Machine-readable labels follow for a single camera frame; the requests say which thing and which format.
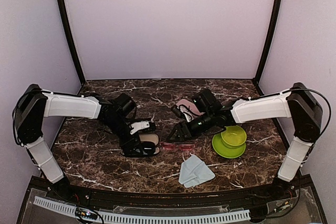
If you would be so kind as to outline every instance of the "light blue cloth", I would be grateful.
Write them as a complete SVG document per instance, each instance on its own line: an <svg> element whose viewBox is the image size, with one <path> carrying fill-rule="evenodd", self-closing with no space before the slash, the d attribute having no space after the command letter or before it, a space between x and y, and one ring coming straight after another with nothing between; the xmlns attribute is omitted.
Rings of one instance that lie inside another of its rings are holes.
<svg viewBox="0 0 336 224"><path fill-rule="evenodd" d="M215 174L196 155L192 155L181 164L179 183L189 188L207 182Z"/></svg>

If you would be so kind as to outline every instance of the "white backdrop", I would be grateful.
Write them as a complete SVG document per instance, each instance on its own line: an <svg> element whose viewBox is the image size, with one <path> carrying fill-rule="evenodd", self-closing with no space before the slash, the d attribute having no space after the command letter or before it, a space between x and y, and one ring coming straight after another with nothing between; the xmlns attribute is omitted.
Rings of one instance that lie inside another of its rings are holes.
<svg viewBox="0 0 336 224"><path fill-rule="evenodd" d="M274 0L66 0L87 79L252 78Z"/></svg>

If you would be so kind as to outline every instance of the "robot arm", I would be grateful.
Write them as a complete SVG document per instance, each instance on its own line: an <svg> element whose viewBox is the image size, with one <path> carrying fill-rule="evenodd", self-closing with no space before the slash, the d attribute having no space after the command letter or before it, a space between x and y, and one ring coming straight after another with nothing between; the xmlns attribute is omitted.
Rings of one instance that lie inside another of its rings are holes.
<svg viewBox="0 0 336 224"><path fill-rule="evenodd" d="M190 122L182 122L174 127L168 137L176 135L179 141L200 136L213 126L225 126L267 118L292 118L295 126L293 141L287 151L278 178L290 182L304 163L313 144L320 136L322 107L307 91L302 83L295 83L286 91L260 98L239 99L221 104L209 89L204 89L192 97L203 115Z"/></svg>
<svg viewBox="0 0 336 224"><path fill-rule="evenodd" d="M55 184L65 175L43 138L43 118L72 116L98 119L119 137L124 156L155 155L158 152L155 144L144 144L139 136L140 131L155 130L155 124L150 119L126 118L134 108L134 101L126 94L108 101L97 94L89 97L59 94L43 91L38 85L32 84L14 109L14 134L18 143L28 150L34 164Z"/></svg>

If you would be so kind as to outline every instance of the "green bowl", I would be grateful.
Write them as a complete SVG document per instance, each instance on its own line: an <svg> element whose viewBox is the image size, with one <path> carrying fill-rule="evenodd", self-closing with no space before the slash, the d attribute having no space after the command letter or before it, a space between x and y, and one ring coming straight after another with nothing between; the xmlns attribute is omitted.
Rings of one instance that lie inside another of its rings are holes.
<svg viewBox="0 0 336 224"><path fill-rule="evenodd" d="M243 128L236 126L227 126L221 133L223 143L226 147L237 148L245 144L247 135Z"/></svg>
<svg viewBox="0 0 336 224"><path fill-rule="evenodd" d="M225 158L238 158L245 152L246 143L238 148L228 148L224 145L221 134L219 133L212 138L212 147L219 156Z"/></svg>

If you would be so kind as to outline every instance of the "pink object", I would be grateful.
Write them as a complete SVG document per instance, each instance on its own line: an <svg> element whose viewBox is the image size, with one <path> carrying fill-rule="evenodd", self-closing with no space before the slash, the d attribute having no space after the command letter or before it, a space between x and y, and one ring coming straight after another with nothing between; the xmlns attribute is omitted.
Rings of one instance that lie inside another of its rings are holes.
<svg viewBox="0 0 336 224"><path fill-rule="evenodd" d="M178 108L179 108L180 105L184 105L184 106L186 106L188 109L191 110L191 112L193 112L194 114L196 114L196 115L198 115L198 116L203 114L203 112L200 112L200 111L198 110L198 108L196 107L196 105L195 105L194 103L188 101L187 99L182 99L181 101L179 101L179 102L176 104L176 106L177 106Z"/></svg>
<svg viewBox="0 0 336 224"><path fill-rule="evenodd" d="M189 152L194 149L195 145L194 144L172 144L172 143L161 142L161 147L163 147L166 150L174 150L176 148L179 148L183 152Z"/></svg>

